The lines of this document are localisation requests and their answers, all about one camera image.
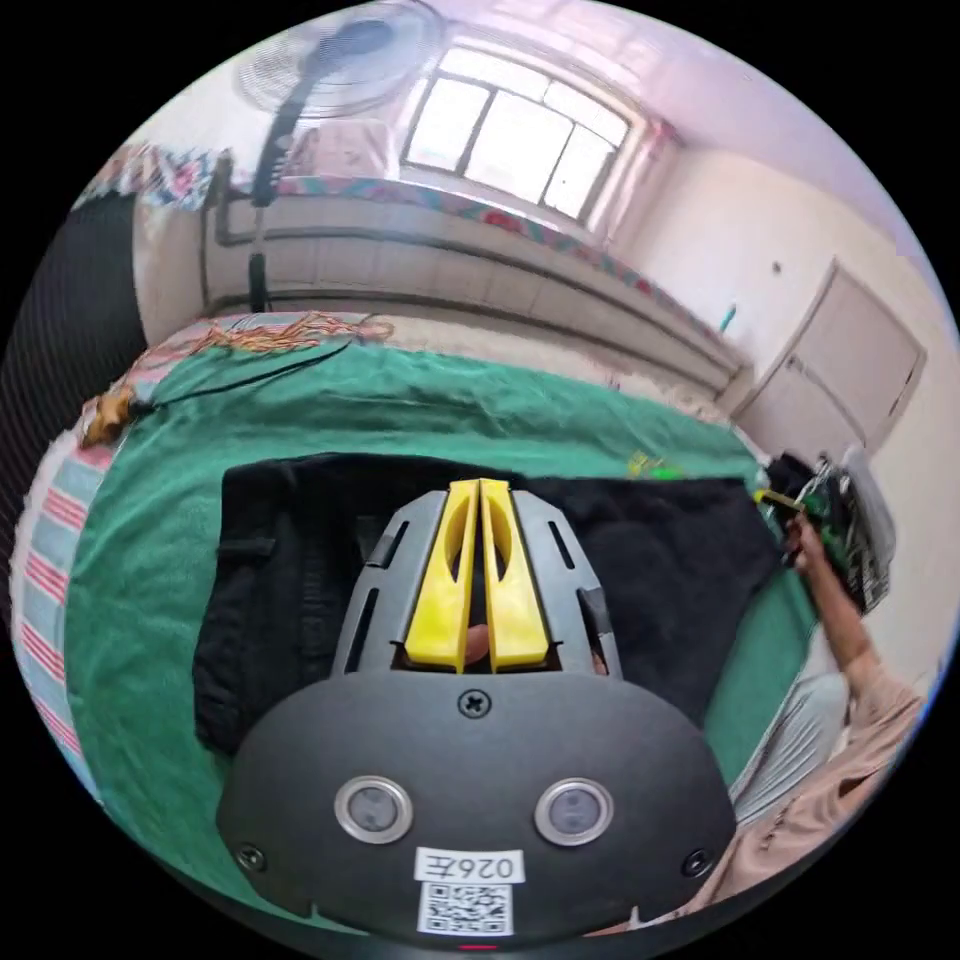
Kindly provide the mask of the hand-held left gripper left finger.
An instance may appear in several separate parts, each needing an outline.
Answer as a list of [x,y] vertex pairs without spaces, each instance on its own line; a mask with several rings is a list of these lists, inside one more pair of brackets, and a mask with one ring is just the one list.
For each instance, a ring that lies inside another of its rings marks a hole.
[[441,496],[404,644],[416,667],[461,673],[466,665],[478,502],[477,480],[456,481]]

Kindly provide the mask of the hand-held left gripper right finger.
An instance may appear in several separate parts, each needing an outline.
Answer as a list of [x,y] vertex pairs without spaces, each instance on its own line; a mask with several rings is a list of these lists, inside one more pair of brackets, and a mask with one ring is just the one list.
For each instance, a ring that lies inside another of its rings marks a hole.
[[507,482],[479,482],[486,624],[494,672],[536,668],[548,653],[535,581]]

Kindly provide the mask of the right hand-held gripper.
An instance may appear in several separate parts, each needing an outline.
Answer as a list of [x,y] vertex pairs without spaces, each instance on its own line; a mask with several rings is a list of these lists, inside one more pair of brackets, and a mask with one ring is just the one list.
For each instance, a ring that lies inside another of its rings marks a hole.
[[784,452],[769,461],[766,478],[754,501],[784,535],[793,516],[806,515],[859,613],[872,612],[890,590],[896,530],[865,449],[852,445],[838,461],[823,453],[813,466]]

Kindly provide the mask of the person's right hand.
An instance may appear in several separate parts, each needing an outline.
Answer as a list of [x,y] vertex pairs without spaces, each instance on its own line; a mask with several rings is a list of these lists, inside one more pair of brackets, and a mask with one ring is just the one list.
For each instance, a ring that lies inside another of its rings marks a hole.
[[804,514],[788,522],[786,547],[789,565],[810,583],[826,582],[833,575],[822,538]]

